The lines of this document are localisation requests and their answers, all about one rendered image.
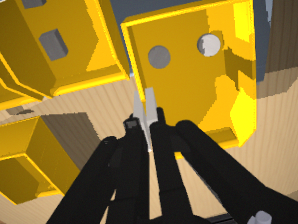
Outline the grey round disc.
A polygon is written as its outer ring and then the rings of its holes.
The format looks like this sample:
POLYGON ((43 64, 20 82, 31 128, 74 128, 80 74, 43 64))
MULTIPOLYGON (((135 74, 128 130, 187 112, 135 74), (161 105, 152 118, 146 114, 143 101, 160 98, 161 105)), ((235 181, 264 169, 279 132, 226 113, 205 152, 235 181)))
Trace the grey round disc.
POLYGON ((157 45, 150 49, 148 60, 152 67, 162 69, 170 63, 171 55, 166 47, 157 45))

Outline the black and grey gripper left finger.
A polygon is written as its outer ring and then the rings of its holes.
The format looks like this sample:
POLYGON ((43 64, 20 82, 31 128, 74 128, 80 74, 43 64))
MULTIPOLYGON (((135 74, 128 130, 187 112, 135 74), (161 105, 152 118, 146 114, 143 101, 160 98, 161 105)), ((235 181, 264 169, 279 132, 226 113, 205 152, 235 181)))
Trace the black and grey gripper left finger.
POLYGON ((105 224, 150 219, 151 142, 139 90, 123 126, 125 136, 99 143, 46 224, 100 224, 107 207, 105 224))

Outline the dark grey disc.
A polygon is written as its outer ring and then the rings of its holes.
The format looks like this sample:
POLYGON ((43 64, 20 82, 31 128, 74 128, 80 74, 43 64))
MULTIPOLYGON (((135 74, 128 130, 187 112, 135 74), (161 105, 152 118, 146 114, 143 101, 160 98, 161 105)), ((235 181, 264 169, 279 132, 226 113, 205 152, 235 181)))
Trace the dark grey disc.
POLYGON ((198 51, 207 57, 214 56, 220 50, 220 40, 219 38, 211 33, 205 33, 201 35, 197 41, 198 51))

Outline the grey metal shelf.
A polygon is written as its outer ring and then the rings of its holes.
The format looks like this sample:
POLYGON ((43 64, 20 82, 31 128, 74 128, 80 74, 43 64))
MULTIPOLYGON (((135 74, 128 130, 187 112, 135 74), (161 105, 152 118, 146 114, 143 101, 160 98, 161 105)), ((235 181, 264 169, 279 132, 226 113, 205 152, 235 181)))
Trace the grey metal shelf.
MULTIPOLYGON (((115 20, 129 63, 130 77, 135 76, 121 28, 126 17, 201 0, 110 0, 115 20)), ((253 0, 256 85, 264 81, 267 61, 273 0, 253 0), (258 83, 257 83, 258 82, 258 83)))

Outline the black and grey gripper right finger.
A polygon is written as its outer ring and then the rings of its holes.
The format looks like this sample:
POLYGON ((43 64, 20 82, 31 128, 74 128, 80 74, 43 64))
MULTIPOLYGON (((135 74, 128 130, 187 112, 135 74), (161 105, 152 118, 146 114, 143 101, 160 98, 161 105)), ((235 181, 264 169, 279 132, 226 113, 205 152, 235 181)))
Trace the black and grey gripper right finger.
POLYGON ((196 224, 174 152, 236 224, 298 224, 298 201, 266 187, 192 121, 167 125, 153 87, 145 89, 145 99, 163 224, 196 224))

